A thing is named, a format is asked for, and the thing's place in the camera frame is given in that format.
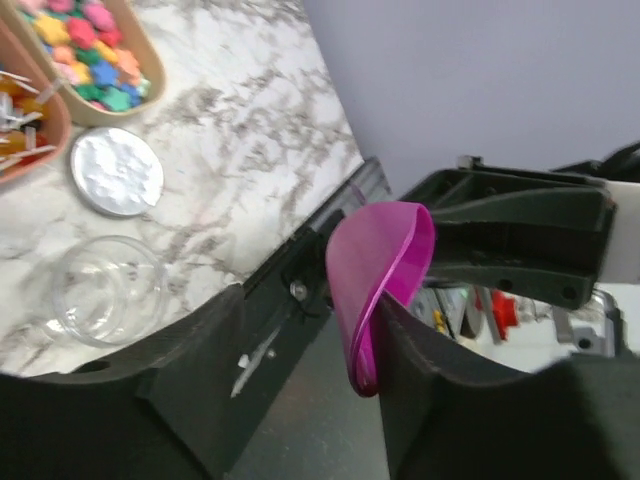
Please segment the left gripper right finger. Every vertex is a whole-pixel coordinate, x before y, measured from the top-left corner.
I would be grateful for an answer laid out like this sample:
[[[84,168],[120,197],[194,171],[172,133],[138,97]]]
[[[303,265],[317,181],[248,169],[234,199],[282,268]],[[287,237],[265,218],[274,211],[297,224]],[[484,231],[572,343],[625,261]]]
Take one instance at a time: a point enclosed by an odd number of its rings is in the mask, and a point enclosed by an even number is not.
[[[635,479],[639,359],[575,354],[521,372],[384,295],[377,378],[394,479]]]

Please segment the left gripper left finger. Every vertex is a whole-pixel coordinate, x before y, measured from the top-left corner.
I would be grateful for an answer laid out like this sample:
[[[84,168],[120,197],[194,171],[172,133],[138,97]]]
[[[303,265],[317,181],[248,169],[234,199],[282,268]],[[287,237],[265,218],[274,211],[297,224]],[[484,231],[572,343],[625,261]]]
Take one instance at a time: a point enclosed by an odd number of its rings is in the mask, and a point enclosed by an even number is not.
[[[234,285],[69,374],[1,378],[5,479],[220,479],[328,314]]]

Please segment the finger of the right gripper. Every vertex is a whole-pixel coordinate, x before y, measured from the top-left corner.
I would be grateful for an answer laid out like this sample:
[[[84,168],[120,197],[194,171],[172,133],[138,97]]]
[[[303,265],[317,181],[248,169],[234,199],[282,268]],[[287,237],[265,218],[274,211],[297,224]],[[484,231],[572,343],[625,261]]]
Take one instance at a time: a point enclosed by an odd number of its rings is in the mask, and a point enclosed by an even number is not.
[[[428,275],[579,308],[601,273],[613,221],[437,222]]]
[[[600,233],[614,212],[602,185],[516,170],[440,170],[403,198],[428,209],[439,242],[490,250],[510,249],[515,234]]]

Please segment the purple plastic scoop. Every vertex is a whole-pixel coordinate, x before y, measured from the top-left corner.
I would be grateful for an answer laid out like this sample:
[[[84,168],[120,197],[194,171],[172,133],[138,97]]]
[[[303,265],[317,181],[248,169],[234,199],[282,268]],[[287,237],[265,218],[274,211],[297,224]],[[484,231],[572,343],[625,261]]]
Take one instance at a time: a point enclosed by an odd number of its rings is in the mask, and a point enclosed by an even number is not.
[[[378,393],[371,322],[378,301],[391,294],[412,302],[431,264],[436,229],[427,208],[389,201],[367,204],[346,216],[326,249],[326,273],[353,390]]]

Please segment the clear plastic jar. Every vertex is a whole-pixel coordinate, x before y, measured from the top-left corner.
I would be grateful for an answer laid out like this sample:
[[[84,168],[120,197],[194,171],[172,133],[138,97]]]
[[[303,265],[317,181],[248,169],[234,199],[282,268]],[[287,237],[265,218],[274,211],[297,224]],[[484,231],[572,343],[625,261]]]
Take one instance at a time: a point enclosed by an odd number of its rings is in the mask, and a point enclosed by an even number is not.
[[[52,271],[52,313],[61,329],[99,348],[132,344],[160,323],[167,304],[165,265],[141,241],[121,235],[71,247]]]

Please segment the beige tray of star candies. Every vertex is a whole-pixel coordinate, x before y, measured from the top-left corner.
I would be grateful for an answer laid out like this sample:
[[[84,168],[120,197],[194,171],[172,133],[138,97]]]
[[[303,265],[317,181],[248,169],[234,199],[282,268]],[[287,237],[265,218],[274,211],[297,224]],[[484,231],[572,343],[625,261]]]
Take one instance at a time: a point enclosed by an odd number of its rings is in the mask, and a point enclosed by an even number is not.
[[[1,22],[82,126],[120,124],[164,94],[164,66],[129,1],[3,1]]]

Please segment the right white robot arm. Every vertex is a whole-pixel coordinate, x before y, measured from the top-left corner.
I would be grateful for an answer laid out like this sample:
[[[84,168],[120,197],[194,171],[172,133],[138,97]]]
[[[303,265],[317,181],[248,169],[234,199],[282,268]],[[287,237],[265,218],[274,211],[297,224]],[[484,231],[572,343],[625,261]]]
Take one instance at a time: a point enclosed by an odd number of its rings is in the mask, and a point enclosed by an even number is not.
[[[574,310],[597,283],[639,281],[639,145],[551,171],[466,156],[404,200],[436,230],[429,276]]]

